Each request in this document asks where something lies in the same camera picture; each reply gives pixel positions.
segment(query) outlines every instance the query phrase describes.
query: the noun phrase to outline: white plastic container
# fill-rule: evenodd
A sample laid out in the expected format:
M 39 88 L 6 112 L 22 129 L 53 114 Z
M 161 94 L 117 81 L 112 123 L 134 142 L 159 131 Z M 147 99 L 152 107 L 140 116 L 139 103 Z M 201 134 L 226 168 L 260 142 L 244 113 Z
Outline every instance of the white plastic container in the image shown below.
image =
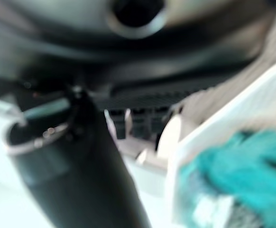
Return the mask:
M 276 129 L 276 65 L 184 138 L 172 153 L 166 179 L 171 223 L 179 168 L 203 150 L 225 143 L 240 130 L 261 129 Z

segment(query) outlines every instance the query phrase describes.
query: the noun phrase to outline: white plastic basket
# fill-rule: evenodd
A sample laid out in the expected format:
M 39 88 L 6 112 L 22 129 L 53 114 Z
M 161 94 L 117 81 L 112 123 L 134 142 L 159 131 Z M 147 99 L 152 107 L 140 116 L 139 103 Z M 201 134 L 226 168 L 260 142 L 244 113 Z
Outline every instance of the white plastic basket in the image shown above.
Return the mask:
M 225 143 L 240 130 L 276 129 L 276 65 L 184 138 L 169 159 L 166 200 L 173 223 L 177 173 L 203 150 Z

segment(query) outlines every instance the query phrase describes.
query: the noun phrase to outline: round hole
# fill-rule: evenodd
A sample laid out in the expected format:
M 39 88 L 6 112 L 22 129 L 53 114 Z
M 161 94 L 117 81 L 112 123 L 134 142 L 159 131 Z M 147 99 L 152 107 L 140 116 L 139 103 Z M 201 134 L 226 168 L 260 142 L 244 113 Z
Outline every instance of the round hole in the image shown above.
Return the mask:
M 123 25 L 138 28 L 150 23 L 163 7 L 163 0 L 118 0 L 113 13 Z
M 165 24 L 165 0 L 114 0 L 108 24 L 126 38 L 144 38 Z

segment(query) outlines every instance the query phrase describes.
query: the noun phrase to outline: blurry machine part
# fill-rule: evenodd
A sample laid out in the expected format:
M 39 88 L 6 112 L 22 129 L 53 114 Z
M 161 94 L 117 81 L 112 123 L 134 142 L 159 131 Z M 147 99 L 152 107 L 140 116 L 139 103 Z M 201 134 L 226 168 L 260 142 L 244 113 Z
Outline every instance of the blurry machine part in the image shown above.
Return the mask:
M 274 3 L 0 0 L 0 99 L 23 112 L 70 104 L 47 115 L 37 109 L 6 136 L 24 182 L 57 227 L 149 227 L 99 111 L 118 122 L 118 138 L 126 135 L 126 109 L 134 135 L 160 132 L 171 105 L 258 58 Z

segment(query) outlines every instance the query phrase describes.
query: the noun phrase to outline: teal rag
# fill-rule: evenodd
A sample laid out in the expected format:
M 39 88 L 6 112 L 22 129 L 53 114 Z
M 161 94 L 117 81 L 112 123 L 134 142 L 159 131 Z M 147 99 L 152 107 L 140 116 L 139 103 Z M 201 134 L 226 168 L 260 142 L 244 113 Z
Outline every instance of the teal rag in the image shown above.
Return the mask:
M 195 162 L 213 186 L 255 211 L 266 227 L 276 228 L 276 131 L 238 133 Z

